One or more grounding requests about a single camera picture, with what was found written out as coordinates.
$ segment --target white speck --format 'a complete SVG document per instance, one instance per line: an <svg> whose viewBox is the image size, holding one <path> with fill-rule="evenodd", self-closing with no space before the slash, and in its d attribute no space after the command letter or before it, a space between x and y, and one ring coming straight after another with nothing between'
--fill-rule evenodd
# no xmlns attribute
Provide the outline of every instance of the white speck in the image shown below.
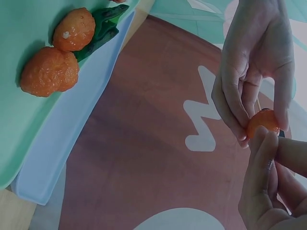
<svg viewBox="0 0 307 230"><path fill-rule="evenodd" d="M69 38L69 37L70 37L70 34L69 34L68 31L66 31L66 32L63 33L63 38L64 38L64 39L67 39L67 38Z"/></svg>

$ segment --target toothpick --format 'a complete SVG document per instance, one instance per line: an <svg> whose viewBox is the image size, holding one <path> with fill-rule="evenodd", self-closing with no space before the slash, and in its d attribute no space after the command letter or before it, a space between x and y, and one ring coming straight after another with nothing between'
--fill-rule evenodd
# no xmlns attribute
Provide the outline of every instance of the toothpick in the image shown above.
<svg viewBox="0 0 307 230"><path fill-rule="evenodd" d="M258 107L259 111L261 111L261 106L260 106L259 98L257 98L256 103L257 103L257 107Z"/></svg>

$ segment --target small orange ball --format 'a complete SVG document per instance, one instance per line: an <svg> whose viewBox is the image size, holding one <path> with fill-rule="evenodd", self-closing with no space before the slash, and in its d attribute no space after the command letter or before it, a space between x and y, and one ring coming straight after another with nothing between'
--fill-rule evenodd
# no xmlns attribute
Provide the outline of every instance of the small orange ball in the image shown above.
<svg viewBox="0 0 307 230"><path fill-rule="evenodd" d="M72 52L55 47L40 49L25 65L20 86L24 92L48 97L53 92L64 92L78 81L79 65Z"/></svg>
<svg viewBox="0 0 307 230"><path fill-rule="evenodd" d="M94 36L95 20L86 8L69 12L53 34L53 46L64 51L82 50Z"/></svg>
<svg viewBox="0 0 307 230"><path fill-rule="evenodd" d="M246 129L247 136L249 138L253 138L256 129L259 126L263 126L267 130L273 131L277 135L279 135L280 128L278 126L274 111L271 109L261 110L250 119L248 127Z"/></svg>

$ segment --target mint green mat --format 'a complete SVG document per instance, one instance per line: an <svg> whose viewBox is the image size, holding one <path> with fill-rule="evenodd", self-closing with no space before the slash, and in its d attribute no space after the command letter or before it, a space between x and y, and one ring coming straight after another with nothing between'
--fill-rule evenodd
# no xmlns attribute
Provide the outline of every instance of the mint green mat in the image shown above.
<svg viewBox="0 0 307 230"><path fill-rule="evenodd" d="M130 8L121 20L138 1L127 1ZM69 10L86 7L92 11L115 5L109 0L0 0L0 189L19 172L33 139L61 95L38 98L22 92L18 81L24 64L49 45L55 26Z"/></svg>

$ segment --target wooden table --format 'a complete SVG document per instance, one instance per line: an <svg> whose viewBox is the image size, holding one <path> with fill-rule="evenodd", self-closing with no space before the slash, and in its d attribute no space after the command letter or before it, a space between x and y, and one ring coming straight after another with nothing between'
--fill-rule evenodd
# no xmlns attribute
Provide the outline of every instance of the wooden table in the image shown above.
<svg viewBox="0 0 307 230"><path fill-rule="evenodd" d="M155 0L140 0L123 47L145 21ZM28 230L36 204L19 199L9 189L0 190L0 230Z"/></svg>

